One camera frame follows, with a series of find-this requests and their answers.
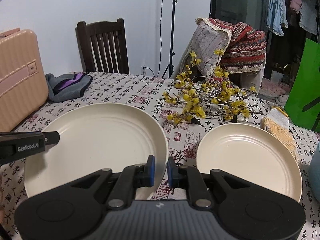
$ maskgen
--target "chair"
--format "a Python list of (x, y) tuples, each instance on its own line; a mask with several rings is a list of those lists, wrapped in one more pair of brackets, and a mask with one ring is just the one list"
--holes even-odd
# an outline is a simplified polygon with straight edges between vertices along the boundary
[(129, 74), (123, 19), (78, 22), (76, 32), (85, 70)]

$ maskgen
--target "beige plate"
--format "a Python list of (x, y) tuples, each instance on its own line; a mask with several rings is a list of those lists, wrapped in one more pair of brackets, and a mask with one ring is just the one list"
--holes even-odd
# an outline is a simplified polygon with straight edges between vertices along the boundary
[(220, 169), (300, 201), (302, 178), (289, 150), (273, 135), (248, 124), (212, 129), (201, 140), (197, 168)]
[(28, 197), (81, 178), (103, 168), (121, 172), (155, 156), (155, 183), (140, 188), (137, 199), (153, 195), (163, 178), (168, 143), (161, 126), (149, 114), (128, 105), (103, 103), (72, 110), (43, 131), (58, 131), (60, 142), (26, 160)]

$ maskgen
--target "wall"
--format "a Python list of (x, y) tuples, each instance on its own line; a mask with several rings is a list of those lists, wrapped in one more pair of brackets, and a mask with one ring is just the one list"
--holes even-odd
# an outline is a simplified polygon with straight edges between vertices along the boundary
[(144, 62), (154, 64), (155, 43), (147, 40), (154, 32), (155, 4), (156, 0), (1, 0), (0, 30), (32, 29), (44, 72), (60, 75), (82, 70), (75, 33), (79, 21), (124, 18), (130, 71), (140, 74)]
[[(195, 19), (208, 17), (210, 0), (178, 0), (173, 64), (177, 65), (194, 30)], [(75, 28), (79, 21), (124, 19), (130, 73), (143, 65), (158, 73), (161, 0), (1, 0), (0, 30), (32, 29), (38, 37), (45, 73), (81, 71)], [(164, 0), (161, 76), (169, 63), (172, 0)]]

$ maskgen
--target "purple fabric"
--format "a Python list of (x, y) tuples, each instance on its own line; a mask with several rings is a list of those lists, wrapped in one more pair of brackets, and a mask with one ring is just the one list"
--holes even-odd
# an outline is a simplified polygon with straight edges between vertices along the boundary
[(85, 74), (83, 74), (83, 73), (78, 73), (78, 74), (76, 74), (74, 80), (68, 80), (68, 81), (62, 83), (62, 84), (57, 88), (57, 90), (62, 90), (62, 89), (64, 89), (64, 88), (72, 85), (73, 83), (78, 82), (78, 80), (79, 80), (80, 78), (82, 78), (82, 76), (84, 76), (84, 75), (85, 75)]

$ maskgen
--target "green board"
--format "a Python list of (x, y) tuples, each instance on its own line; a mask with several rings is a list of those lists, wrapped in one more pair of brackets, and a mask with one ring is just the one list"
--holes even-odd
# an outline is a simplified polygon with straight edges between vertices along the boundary
[(300, 67), (284, 106), (292, 122), (320, 132), (320, 44), (306, 39)]

